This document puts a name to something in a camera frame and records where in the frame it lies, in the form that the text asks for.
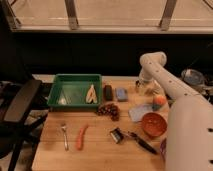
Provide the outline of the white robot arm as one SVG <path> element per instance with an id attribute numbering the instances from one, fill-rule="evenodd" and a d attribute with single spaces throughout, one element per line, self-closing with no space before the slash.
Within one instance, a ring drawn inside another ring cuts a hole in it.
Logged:
<path id="1" fill-rule="evenodd" d="M 156 80 L 174 100 L 168 115 L 165 171 L 213 171 L 213 105 L 168 72 L 164 52 L 140 57 L 139 80 Z"/>

